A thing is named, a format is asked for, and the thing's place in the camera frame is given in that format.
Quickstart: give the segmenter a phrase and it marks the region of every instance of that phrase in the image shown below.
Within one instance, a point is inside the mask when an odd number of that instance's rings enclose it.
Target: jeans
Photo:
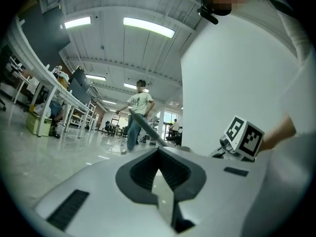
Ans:
[[[127,127],[127,150],[133,151],[136,145],[139,129],[140,129],[140,125],[137,123],[137,121],[134,120],[132,115],[129,115],[128,127]]]

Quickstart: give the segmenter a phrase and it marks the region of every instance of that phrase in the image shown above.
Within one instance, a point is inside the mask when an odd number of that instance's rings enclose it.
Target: ceiling light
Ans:
[[[155,33],[162,34],[169,38],[172,38],[174,35],[174,30],[171,30],[165,26],[157,25],[155,23],[136,18],[124,18],[123,24],[126,26],[135,26],[149,31],[153,31]]]
[[[97,76],[91,76],[91,75],[85,75],[85,76],[91,79],[106,81],[105,77],[97,77]]]
[[[72,21],[68,21],[65,23],[65,27],[67,29],[74,26],[82,26],[88,24],[91,24],[91,17],[79,18]]]
[[[127,88],[131,88],[131,89],[137,89],[136,86],[128,84],[128,83],[124,83],[124,86],[127,87]]]
[[[116,105],[116,103],[114,103],[114,102],[110,102],[110,101],[106,101],[106,100],[103,100],[103,102],[106,102],[106,103],[109,103],[109,104],[114,104],[114,105]]]

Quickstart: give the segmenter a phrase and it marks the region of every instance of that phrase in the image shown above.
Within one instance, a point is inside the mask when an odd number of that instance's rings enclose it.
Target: yellow box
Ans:
[[[26,127],[33,134],[37,134],[38,125],[40,122],[40,116],[33,112],[29,112],[26,118]],[[42,136],[48,136],[51,125],[51,118],[45,118],[42,129]]]

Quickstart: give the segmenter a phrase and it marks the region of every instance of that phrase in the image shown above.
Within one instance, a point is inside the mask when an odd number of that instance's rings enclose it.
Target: white sleeve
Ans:
[[[153,98],[150,94],[147,94],[147,102],[149,102],[149,101],[153,101]]]
[[[127,100],[127,102],[128,102],[129,104],[131,104],[132,101],[133,101],[133,96],[131,96],[131,97]]]
[[[316,56],[312,49],[299,73],[281,96],[297,133],[316,131]]]

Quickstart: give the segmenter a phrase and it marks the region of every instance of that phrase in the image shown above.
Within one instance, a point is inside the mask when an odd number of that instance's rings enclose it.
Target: bag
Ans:
[[[39,104],[39,105],[36,105],[36,106],[34,107],[34,112],[35,112],[36,114],[42,116],[42,115],[43,115],[43,111],[44,111],[44,107],[45,107],[45,103],[41,103],[41,104]],[[44,116],[45,116],[45,118],[47,119],[47,118],[50,117],[50,115],[51,115],[51,110],[50,110],[50,107],[48,107],[47,113],[46,113]]]

